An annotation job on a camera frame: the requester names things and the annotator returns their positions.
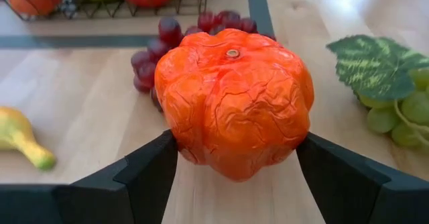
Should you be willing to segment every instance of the artificial leaf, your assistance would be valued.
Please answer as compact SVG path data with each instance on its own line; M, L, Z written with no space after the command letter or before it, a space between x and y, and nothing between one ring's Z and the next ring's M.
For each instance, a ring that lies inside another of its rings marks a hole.
M354 91L377 100L402 99L414 91L411 69L429 58L389 38L350 36L326 46L336 54L336 74Z

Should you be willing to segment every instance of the red grape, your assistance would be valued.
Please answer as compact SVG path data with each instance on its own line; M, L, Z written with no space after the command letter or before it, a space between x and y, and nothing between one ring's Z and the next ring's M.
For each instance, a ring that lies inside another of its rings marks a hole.
M163 17L158 24L160 39L169 46L176 47L182 40L182 28L172 17Z
M191 26L186 30L185 36L190 35L190 34L195 34L195 33L199 33L199 32L203 32L202 29L200 29L198 26Z
M201 13L198 17L198 27L208 33L213 27L213 19L213 12L206 11L205 13Z
M212 28L210 30L210 35L215 36L217 35L219 32L223 31L224 29L226 29L225 25L218 25L215 26L214 28Z
M147 44L147 51L151 54L151 57L155 62L157 62L170 49L171 47L159 38L152 39Z
M142 83L140 82L139 78L137 76L134 76L134 87L141 93L149 93L150 92L150 88L149 87L145 87L142 85Z
M219 25L222 23L232 23L233 24L233 22L236 22L237 19L240 20L240 15L236 11L225 10L225 11L218 13L214 17L214 24L215 25Z
M157 97L157 95L156 95L155 88L153 88L153 87L150 89L150 98L152 99L152 102L154 103L154 105L155 105L155 107L158 109L158 111L159 111L160 113L162 113L163 111L162 111L161 104L160 104L160 102L158 101L158 97Z
M145 62L138 70L138 77L143 87L152 88L155 85L155 68L153 62Z
M270 39L272 39L273 41L277 41L277 39L275 38L275 36L273 34L261 34L262 36L266 36Z
M134 73L137 74L137 70L144 62L151 62L151 61L154 61L154 59L149 52L146 52L146 51L136 52L131 57L131 65L133 67Z
M240 15L237 14L229 14L224 16L222 19L222 24L225 25L226 28L232 29L240 29Z
M249 17L241 19L240 29L247 33L257 33L255 20Z

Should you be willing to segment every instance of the dark stripe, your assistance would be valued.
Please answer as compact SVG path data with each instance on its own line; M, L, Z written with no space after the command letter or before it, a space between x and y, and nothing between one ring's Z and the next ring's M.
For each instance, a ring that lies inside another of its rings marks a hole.
M144 47L155 36L0 36L0 48Z
M260 33L274 35L267 0L249 0L249 11L250 17L256 21Z
M249 0L250 16L257 22L258 31L274 34L267 0ZM0 48L126 48L145 47L153 35L112 36L0 36Z

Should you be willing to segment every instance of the grape cluster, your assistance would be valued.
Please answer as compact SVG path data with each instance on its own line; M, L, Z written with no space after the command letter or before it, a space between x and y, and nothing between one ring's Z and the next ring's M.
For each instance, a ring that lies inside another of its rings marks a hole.
M429 145L429 68L412 70L410 76L416 90L405 99L376 101L359 94L359 100L370 108L370 130L390 133L395 144L416 148Z
M149 93L158 111L162 112L162 107L154 89L154 75L158 60L169 50L179 46L183 37L187 35L199 32L216 35L227 28L243 30L252 34L259 33L254 20L249 17L241 18L235 11L222 11L216 15L211 11L202 13L198 17L197 25L190 26L185 31L185 34L182 33L180 24L174 18L162 18L158 24L158 37L149 42L147 51L136 52L131 57L131 65L135 75L134 87L142 93ZM261 35L275 40L273 35Z

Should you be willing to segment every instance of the wrinkled pepper skin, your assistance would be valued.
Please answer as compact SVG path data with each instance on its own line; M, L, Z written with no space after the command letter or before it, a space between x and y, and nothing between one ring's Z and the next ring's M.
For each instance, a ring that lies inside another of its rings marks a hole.
M158 62L155 87L182 155L237 182L284 160L310 127L310 73L259 34L186 36Z

